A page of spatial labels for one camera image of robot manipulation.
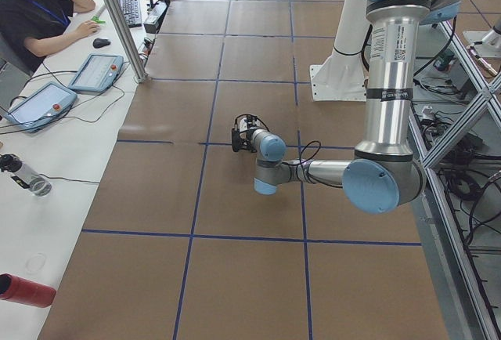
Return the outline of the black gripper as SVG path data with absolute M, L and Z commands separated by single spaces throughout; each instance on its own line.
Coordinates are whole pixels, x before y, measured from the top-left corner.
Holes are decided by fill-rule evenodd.
M 238 126 L 234 126 L 231 129 L 231 139 L 232 139 L 232 150 L 234 152 L 239 152 L 240 150 L 247 150 L 251 153 L 256 153 L 254 144 L 251 141 L 251 137 L 257 130 L 256 127 L 250 127 L 246 130 L 240 130 Z

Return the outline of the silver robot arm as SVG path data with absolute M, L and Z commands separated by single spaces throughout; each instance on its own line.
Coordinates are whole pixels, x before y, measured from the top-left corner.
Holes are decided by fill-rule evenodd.
M 254 188 L 270 195 L 294 181 L 341 188 L 358 209 L 380 214 L 413 201 L 424 168 L 407 142 L 418 28 L 450 20 L 460 0 L 345 0 L 330 56 L 310 68 L 316 101 L 362 100 L 362 140 L 350 161 L 298 158 L 263 120 L 236 116 L 232 149 L 256 156 Z

